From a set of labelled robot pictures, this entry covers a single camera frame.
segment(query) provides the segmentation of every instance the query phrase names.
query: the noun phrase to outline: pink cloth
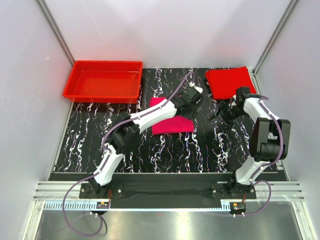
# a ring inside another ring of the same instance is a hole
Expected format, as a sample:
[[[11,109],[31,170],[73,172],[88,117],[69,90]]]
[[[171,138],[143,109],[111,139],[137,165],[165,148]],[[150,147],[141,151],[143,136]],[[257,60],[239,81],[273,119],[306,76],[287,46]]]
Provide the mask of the pink cloth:
[[[163,101],[165,97],[151,97],[150,107],[157,105]],[[194,123],[182,116],[175,116],[170,119],[163,120],[152,126],[152,134],[175,134],[193,132]]]

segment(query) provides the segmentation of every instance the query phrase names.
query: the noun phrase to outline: metal floor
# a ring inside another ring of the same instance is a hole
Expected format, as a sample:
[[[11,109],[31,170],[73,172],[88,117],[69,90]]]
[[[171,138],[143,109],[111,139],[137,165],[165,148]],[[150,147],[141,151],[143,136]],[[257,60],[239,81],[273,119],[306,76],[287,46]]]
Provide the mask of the metal floor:
[[[248,202],[248,212],[259,209]],[[83,211],[68,211],[72,222]],[[302,235],[289,202],[271,202],[260,214],[233,218],[226,212],[137,212],[110,211],[103,215],[107,223],[93,240],[301,240]],[[100,221],[84,217],[72,225],[83,233],[93,233]],[[66,226],[62,212],[44,210],[36,240],[81,240]]]

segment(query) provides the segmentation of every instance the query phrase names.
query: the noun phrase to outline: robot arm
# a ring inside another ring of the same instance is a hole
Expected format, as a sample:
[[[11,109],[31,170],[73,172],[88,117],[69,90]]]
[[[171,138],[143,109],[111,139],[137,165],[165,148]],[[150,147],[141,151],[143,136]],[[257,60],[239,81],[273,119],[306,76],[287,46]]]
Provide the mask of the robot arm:
[[[249,143],[250,156],[229,181],[227,187],[229,192],[232,192],[233,189],[244,191],[248,189],[259,174],[277,158],[281,148],[279,132],[274,120],[278,122],[283,136],[283,150],[280,159],[285,159],[288,154],[291,124],[288,120],[274,115],[261,101],[261,98],[261,95],[251,94],[249,87],[241,87],[236,91],[235,105],[222,104],[218,109],[218,115],[228,127],[232,127],[237,117],[245,114],[248,114],[255,122]]]
[[[202,100],[202,88],[191,83],[186,92],[177,93],[171,99],[165,99],[144,111],[127,114],[122,112],[117,121],[119,124],[108,138],[103,159],[89,180],[91,188],[97,193],[101,186],[108,184],[119,162],[137,146],[138,136],[152,125],[175,116],[192,119]]]

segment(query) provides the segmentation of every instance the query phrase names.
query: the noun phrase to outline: red plastic tray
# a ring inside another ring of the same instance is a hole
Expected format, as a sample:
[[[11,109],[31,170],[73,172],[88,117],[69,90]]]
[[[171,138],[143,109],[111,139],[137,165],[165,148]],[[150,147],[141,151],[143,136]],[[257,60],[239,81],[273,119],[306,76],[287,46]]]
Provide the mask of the red plastic tray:
[[[135,104],[141,61],[76,61],[63,96],[73,102]]]

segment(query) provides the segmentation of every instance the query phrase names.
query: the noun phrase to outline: folded red cloth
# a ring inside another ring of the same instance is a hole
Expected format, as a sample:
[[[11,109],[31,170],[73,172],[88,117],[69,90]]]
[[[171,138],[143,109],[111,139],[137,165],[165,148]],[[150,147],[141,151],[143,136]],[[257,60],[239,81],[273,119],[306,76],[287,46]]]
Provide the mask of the folded red cloth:
[[[165,97],[151,97],[150,107],[163,101]],[[194,123],[182,116],[163,120],[152,126],[152,134],[175,134],[193,132]]]
[[[221,70],[212,69],[205,73],[205,78],[209,82],[214,100],[230,99],[236,95],[236,90],[240,87],[249,87],[252,94],[256,93],[245,66]]]

